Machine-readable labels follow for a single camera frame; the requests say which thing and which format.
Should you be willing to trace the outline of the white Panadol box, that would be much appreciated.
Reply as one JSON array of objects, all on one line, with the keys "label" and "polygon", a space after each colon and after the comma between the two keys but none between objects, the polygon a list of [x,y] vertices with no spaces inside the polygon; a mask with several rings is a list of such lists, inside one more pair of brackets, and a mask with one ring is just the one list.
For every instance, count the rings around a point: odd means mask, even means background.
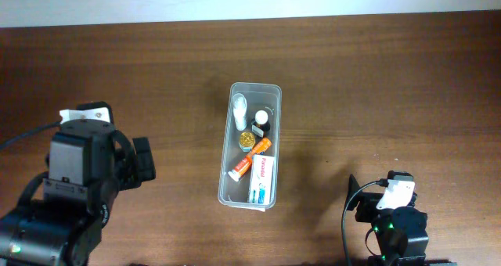
[{"label": "white Panadol box", "polygon": [[275,158],[254,155],[251,167],[248,202],[261,205],[270,204]]}]

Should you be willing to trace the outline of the orange tablet tube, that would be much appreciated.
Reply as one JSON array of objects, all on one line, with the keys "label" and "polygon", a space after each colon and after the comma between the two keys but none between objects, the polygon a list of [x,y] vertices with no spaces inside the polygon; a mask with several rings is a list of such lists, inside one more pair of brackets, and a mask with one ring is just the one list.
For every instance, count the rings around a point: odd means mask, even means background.
[{"label": "orange tablet tube", "polygon": [[272,146],[272,142],[268,138],[263,138],[253,149],[231,170],[228,172],[229,177],[238,182],[251,167],[253,156],[263,154]]}]

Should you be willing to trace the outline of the small gold lid jar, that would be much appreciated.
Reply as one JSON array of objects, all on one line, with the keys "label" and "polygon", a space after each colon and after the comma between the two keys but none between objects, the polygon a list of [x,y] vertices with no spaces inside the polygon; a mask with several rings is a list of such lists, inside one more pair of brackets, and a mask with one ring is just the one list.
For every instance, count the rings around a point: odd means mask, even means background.
[{"label": "small gold lid jar", "polygon": [[250,152],[256,144],[256,138],[253,132],[243,131],[239,136],[239,146],[244,152]]}]

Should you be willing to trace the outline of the white spray bottle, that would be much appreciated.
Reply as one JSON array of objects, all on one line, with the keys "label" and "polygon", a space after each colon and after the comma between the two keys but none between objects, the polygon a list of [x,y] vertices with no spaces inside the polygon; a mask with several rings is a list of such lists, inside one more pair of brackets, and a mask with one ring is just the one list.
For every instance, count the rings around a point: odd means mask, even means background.
[{"label": "white spray bottle", "polygon": [[247,100],[241,93],[232,98],[232,112],[238,131],[244,131],[247,127]]}]

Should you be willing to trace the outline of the dark bottle white cap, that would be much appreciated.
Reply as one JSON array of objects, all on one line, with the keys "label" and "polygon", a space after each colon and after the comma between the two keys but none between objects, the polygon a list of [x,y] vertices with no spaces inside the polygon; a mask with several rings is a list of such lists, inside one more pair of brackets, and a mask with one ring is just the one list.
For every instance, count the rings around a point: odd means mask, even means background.
[{"label": "dark bottle white cap", "polygon": [[260,137],[264,138],[270,131],[271,124],[269,123],[269,115],[265,110],[259,110],[251,122],[252,132]]}]

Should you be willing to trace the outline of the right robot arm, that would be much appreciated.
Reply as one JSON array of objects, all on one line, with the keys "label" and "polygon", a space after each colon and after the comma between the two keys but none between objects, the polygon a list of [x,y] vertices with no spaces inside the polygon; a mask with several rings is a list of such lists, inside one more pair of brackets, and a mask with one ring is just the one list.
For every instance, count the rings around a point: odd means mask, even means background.
[{"label": "right robot arm", "polygon": [[411,174],[389,171],[386,178],[360,185],[355,176],[348,181],[348,194],[341,218],[344,255],[350,265],[345,233],[346,213],[355,212],[355,220],[370,224],[380,252],[371,253],[368,265],[424,265],[429,236],[427,214],[415,208],[417,194]]}]

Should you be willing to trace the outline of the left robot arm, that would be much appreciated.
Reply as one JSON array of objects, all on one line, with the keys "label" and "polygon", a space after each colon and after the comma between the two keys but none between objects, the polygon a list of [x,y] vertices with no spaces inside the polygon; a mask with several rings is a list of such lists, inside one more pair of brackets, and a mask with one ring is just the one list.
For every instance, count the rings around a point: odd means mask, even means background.
[{"label": "left robot arm", "polygon": [[113,123],[60,125],[48,169],[1,219],[3,265],[86,265],[119,192],[155,179],[148,138],[129,140]]}]

